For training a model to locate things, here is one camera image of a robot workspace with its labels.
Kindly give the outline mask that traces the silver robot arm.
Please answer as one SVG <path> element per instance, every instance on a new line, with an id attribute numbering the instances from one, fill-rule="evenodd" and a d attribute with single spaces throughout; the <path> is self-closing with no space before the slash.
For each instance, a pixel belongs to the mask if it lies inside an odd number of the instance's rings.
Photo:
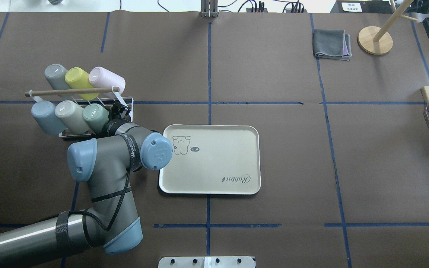
<path id="1" fill-rule="evenodd" d="M 173 146 L 162 134 L 121 118 L 109 121 L 106 132 L 106 137 L 73 143 L 67 151 L 70 174 L 87 183 L 92 207 L 1 233 L 0 268 L 31 267 L 99 246 L 116 255 L 140 244 L 131 173 L 164 168 Z"/>

